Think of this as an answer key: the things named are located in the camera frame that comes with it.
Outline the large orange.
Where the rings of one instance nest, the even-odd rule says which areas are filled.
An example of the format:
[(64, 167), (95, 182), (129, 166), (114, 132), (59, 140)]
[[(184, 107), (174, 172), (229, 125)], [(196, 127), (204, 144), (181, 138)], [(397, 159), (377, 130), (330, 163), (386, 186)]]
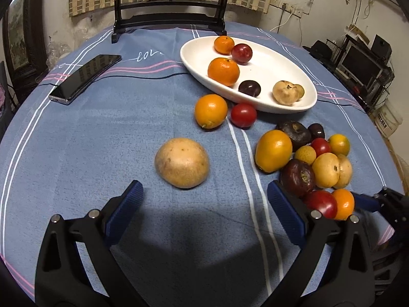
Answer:
[(207, 75), (222, 85), (233, 87), (240, 76), (240, 69), (233, 60), (215, 58), (208, 65)]

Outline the black speaker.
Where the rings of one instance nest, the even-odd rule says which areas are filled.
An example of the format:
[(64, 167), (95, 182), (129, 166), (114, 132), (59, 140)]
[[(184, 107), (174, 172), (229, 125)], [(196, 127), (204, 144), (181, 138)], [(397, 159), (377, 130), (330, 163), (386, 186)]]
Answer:
[(388, 42), (382, 37), (376, 35), (374, 42), (371, 46), (371, 51), (380, 59), (384, 64), (387, 64), (392, 54), (392, 48)]

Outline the large tan passion fruit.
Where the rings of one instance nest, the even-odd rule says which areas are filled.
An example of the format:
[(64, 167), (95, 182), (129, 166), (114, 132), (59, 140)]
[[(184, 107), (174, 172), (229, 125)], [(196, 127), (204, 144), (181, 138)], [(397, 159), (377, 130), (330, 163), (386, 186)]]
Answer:
[(205, 148), (188, 138), (172, 138), (155, 155), (159, 176), (179, 189), (192, 189), (203, 183), (209, 174), (210, 162)]

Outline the small red tomato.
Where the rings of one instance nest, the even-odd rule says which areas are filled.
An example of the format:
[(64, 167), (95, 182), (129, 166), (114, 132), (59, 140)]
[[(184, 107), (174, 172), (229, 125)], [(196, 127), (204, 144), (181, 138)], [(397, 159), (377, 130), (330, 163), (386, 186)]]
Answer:
[(254, 107), (246, 103), (233, 106), (230, 113), (230, 121), (239, 128), (251, 127), (257, 119)]

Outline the blue striped tablecloth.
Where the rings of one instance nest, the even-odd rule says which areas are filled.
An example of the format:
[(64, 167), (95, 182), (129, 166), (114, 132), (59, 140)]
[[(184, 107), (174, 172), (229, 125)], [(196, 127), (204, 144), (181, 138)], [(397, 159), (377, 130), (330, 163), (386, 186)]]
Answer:
[[(204, 131), (194, 107), (207, 89), (179, 51), (207, 32), (135, 29), (114, 44), (111, 32), (59, 62), (1, 140), (1, 260), (33, 301), (51, 216), (81, 218), (138, 180), (143, 203), (112, 249), (138, 293), (151, 306), (261, 306), (299, 251), (267, 201), (272, 175), (254, 164), (256, 143), (281, 117), (260, 113), (248, 130), (225, 121)], [(69, 105), (49, 100), (100, 54), (122, 60)], [(207, 179), (192, 189), (172, 186), (155, 169), (158, 149), (172, 138), (192, 139), (209, 156)]]

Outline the yellow-orange fruit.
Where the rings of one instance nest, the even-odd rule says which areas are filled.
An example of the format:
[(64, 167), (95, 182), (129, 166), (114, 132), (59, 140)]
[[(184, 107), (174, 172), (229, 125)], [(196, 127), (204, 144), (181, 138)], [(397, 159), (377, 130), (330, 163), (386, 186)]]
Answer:
[(281, 130), (266, 132), (258, 141), (255, 163), (264, 173), (273, 173), (283, 168), (292, 155), (292, 141)]

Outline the computer monitor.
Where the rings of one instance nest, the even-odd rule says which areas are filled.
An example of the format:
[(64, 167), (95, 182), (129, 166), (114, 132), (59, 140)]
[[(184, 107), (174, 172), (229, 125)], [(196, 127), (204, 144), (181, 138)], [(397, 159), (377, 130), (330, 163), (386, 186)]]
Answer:
[(382, 67), (355, 45), (350, 45), (337, 69), (364, 87), (369, 87), (381, 75)]

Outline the wall power strip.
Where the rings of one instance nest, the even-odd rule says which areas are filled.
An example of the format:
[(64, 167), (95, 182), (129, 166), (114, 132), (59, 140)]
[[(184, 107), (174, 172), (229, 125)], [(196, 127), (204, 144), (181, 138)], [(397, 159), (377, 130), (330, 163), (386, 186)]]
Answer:
[(304, 9), (298, 4), (291, 4), (284, 0), (270, 0), (270, 4), (271, 6), (285, 10), (298, 18), (302, 18), (302, 15), (304, 14)]

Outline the orange round citrus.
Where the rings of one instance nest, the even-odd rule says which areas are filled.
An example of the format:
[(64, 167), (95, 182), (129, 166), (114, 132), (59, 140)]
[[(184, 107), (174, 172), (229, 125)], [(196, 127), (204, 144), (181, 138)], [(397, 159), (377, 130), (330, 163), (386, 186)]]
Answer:
[(354, 212), (355, 199), (353, 194), (346, 189), (337, 189), (332, 193), (337, 203), (335, 220), (346, 220)]

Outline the small mandarin orange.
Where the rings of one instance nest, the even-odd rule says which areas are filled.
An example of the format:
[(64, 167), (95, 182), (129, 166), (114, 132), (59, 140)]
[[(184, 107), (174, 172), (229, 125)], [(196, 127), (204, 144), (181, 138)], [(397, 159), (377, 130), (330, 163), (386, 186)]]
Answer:
[(234, 40), (227, 35), (218, 36), (213, 42), (213, 47), (215, 51), (218, 52), (219, 54), (227, 56), (231, 54), (234, 46), (235, 46)]

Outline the yellow-green citrus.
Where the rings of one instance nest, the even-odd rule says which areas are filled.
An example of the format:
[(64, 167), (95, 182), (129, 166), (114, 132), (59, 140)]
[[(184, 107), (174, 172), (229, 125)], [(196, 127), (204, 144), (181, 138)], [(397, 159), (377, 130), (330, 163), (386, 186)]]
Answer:
[(329, 137), (328, 143), (331, 146), (332, 153), (348, 156), (350, 152), (350, 142), (345, 135), (334, 134)]

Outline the dark purple mangosteen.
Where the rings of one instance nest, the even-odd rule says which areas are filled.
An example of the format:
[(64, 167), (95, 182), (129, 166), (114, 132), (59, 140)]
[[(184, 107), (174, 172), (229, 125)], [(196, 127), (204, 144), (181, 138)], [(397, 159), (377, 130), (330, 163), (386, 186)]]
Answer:
[(280, 171), (279, 182), (292, 196), (302, 198), (316, 185), (315, 173), (310, 165), (291, 159)]

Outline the large red plum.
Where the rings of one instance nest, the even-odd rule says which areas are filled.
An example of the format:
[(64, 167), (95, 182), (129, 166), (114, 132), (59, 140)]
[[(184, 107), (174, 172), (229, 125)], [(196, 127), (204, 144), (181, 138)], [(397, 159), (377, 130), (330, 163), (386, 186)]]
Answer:
[(247, 44), (237, 44), (232, 49), (232, 59), (239, 64), (247, 64), (252, 56), (252, 48)]

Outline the dark framed painting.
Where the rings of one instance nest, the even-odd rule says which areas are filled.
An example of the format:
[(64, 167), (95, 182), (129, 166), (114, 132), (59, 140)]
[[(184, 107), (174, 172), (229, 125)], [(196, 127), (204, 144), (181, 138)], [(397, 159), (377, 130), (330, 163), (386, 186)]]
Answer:
[(6, 63), (11, 78), (47, 69), (42, 0), (12, 0), (3, 20)]

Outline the round goldfish screen stand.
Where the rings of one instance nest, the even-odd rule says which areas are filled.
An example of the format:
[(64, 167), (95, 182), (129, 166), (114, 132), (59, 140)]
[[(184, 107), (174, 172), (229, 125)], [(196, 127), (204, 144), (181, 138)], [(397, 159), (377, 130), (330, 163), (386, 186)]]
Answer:
[(226, 35), (225, 11), (228, 0), (145, 0), (124, 3), (114, 0), (112, 43), (129, 28), (159, 26), (199, 26)]

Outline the dark purple plum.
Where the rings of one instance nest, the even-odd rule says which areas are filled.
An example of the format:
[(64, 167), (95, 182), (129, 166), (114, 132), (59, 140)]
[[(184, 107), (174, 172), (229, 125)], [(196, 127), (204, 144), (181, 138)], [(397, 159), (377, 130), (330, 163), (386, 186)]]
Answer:
[(238, 91), (256, 98), (261, 93), (261, 85), (254, 80), (244, 80), (238, 86)]

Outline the red cherry tomato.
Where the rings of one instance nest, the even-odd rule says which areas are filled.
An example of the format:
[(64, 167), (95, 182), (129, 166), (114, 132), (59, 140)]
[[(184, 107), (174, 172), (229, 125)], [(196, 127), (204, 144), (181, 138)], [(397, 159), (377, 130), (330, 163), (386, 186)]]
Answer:
[(324, 153), (331, 152), (330, 143), (323, 138), (316, 138), (311, 142), (311, 147), (316, 153), (316, 157), (323, 155)]

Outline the white oval plate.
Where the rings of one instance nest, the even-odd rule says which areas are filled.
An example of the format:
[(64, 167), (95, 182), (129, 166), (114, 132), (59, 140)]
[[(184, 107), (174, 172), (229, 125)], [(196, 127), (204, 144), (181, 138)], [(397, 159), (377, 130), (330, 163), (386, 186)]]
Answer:
[[(232, 87), (227, 87), (208, 77), (207, 69), (210, 62), (220, 58), (213, 47), (214, 36), (192, 39), (183, 44), (180, 58), (190, 74), (207, 89), (235, 103), (250, 103), (262, 112), (274, 114), (294, 114), (305, 112), (317, 103), (317, 90), (312, 80), (294, 62), (282, 54), (249, 40), (234, 38), (238, 44), (247, 44), (253, 50), (249, 63), (241, 65), (240, 76)], [(251, 97), (238, 90), (245, 80), (254, 80), (261, 86), (261, 93)], [(273, 97), (275, 83), (285, 80), (302, 85), (304, 96), (292, 105), (281, 105)]]

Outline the dark flat mangosteen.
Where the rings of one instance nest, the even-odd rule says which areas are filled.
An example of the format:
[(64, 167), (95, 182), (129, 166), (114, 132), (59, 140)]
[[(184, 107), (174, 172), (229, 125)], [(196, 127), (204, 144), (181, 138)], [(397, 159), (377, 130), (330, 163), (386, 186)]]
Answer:
[(310, 144), (312, 136), (310, 131), (295, 120), (288, 120), (279, 122), (276, 125), (276, 130), (281, 130), (290, 138), (292, 143), (292, 151), (295, 152), (302, 146)]

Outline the small yellow round fruit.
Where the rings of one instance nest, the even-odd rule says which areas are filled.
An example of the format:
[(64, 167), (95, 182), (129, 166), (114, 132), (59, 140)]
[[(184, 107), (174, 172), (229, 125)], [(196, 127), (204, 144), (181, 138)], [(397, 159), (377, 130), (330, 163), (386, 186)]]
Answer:
[(312, 165), (313, 162), (316, 160), (317, 155), (316, 151), (312, 146), (305, 145), (296, 150), (294, 158), (303, 161), (308, 165)]

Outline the cracked beige fruit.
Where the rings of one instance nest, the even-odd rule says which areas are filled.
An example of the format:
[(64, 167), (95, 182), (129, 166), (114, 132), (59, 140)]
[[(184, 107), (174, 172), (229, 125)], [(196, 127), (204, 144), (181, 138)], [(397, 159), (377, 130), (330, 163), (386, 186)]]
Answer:
[(274, 85), (272, 94), (275, 100), (282, 105), (292, 105), (300, 99), (297, 87), (292, 82), (285, 80), (281, 80)]

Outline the white plastic bucket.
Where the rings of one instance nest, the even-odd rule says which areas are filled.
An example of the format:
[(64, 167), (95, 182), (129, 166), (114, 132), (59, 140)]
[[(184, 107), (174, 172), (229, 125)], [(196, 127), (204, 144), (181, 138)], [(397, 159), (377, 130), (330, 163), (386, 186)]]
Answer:
[(390, 138), (403, 123), (403, 118), (391, 102), (385, 102), (374, 112), (374, 124), (385, 138)]

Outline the pale tan passion fruit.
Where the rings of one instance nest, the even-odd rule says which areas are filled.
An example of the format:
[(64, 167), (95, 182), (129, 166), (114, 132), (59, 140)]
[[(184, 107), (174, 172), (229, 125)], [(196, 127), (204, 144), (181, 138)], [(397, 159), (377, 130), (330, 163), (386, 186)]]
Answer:
[(340, 177), (338, 182), (333, 186), (335, 189), (344, 189), (352, 179), (353, 175), (353, 167), (349, 159), (343, 155), (337, 155), (339, 162), (340, 162)]

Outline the black smartphone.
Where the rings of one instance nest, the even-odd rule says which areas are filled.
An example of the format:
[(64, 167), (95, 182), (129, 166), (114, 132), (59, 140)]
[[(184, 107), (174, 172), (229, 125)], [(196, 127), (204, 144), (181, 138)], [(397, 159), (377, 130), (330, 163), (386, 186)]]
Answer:
[(122, 60), (120, 55), (100, 54), (69, 75), (49, 95), (49, 100), (69, 105), (100, 75)]

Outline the small yellow-green lime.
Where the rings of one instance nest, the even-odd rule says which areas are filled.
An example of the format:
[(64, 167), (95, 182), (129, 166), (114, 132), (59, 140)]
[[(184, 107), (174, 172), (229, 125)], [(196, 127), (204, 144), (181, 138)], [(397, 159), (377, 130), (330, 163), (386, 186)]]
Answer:
[(299, 84), (295, 84), (294, 87), (297, 89), (297, 93), (298, 93), (298, 101), (301, 100), (305, 94), (305, 90), (304, 87), (302, 87), (302, 85)]

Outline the small orange kumquat-like fruit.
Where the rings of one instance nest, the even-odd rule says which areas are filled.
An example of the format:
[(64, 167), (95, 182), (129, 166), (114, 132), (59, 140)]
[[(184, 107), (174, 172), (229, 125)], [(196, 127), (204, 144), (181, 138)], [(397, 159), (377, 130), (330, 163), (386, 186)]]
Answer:
[(206, 130), (218, 128), (228, 115), (226, 100), (217, 94), (201, 97), (195, 106), (194, 117), (197, 124)]

